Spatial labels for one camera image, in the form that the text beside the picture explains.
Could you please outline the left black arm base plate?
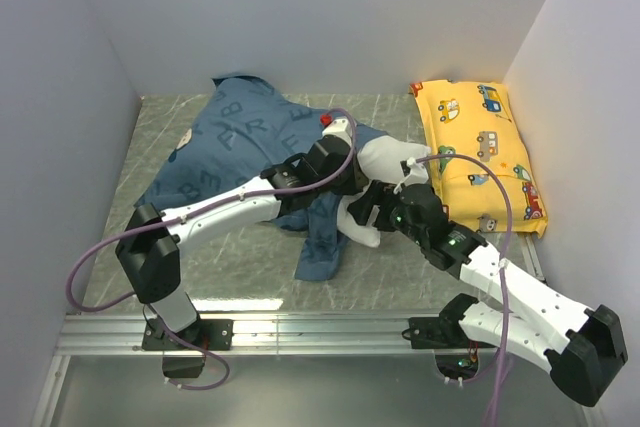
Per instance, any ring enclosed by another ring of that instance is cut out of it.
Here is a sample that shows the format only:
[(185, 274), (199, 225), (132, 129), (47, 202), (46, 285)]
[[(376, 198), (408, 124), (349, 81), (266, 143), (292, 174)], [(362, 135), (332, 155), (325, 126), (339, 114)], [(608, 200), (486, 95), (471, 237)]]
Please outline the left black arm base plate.
[(141, 350), (162, 354), (163, 375), (175, 383), (194, 381), (204, 372), (209, 356), (231, 349), (234, 321), (198, 319), (179, 333), (169, 335), (158, 318), (146, 321)]

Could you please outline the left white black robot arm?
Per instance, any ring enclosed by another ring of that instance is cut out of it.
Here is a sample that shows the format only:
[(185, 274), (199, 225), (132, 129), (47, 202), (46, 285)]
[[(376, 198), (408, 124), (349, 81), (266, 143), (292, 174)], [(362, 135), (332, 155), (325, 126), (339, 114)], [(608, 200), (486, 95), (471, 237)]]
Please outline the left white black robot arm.
[(236, 228), (306, 209), (326, 192), (354, 194), (363, 186), (354, 141), (347, 134), (326, 133), (308, 152), (208, 200), (165, 211), (151, 204), (136, 208), (115, 248), (116, 257), (168, 340), (179, 349), (201, 347), (201, 317), (182, 285), (184, 256)]

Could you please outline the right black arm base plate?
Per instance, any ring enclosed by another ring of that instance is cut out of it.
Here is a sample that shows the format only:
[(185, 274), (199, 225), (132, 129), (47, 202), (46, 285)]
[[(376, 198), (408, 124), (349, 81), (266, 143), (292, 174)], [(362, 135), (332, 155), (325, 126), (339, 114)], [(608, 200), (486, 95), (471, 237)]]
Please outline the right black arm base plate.
[(498, 352), (482, 361), (482, 348), (490, 344), (472, 340), (460, 326), (464, 314), (441, 312), (438, 317), (410, 317), (408, 327), (401, 337), (410, 343), (412, 350), (431, 350), (435, 366), (445, 384), (456, 383), (460, 387), (486, 375), (497, 361)]

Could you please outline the blue cartoon mouse pillowcase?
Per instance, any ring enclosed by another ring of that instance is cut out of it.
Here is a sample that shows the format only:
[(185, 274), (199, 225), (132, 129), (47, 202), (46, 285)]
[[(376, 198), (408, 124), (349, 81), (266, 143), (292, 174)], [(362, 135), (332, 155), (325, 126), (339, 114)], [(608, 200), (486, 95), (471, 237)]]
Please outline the blue cartoon mouse pillowcase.
[[(157, 210), (183, 207), (232, 190), (308, 151), (321, 138), (324, 110), (291, 102), (268, 82), (249, 76), (215, 80), (215, 92), (137, 200)], [(307, 234), (295, 277), (326, 281), (340, 267), (347, 238), (337, 227), (340, 199), (332, 193), (275, 220)]]

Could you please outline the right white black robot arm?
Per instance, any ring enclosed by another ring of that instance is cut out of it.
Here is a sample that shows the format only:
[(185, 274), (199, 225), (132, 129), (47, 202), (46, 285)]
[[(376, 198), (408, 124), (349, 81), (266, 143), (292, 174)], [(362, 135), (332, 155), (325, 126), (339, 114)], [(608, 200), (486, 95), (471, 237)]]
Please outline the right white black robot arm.
[(565, 297), (507, 259), (479, 233), (451, 221), (427, 184), (375, 181), (349, 208), (357, 224), (400, 232), (437, 269), (501, 302), (509, 313), (460, 294), (440, 313), (444, 341), (506, 346), (550, 375), (567, 397), (595, 406), (628, 360), (620, 317)]

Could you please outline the white pillow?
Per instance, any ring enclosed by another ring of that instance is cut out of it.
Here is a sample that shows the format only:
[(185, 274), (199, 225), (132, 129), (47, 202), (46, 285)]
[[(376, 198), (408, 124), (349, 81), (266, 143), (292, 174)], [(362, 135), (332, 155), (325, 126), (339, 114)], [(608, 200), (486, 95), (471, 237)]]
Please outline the white pillow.
[[(368, 141), (357, 154), (360, 167), (370, 180), (379, 180), (386, 183), (398, 184), (404, 179), (405, 174), (401, 168), (401, 162), (409, 158), (423, 158), (432, 153), (430, 147), (400, 141), (392, 136), (383, 135)], [(363, 196), (363, 193), (354, 196), (343, 196), (337, 208), (337, 229), (350, 240), (370, 248), (380, 245), (380, 232), (369, 221), (360, 226), (353, 216), (347, 211), (348, 206)]]

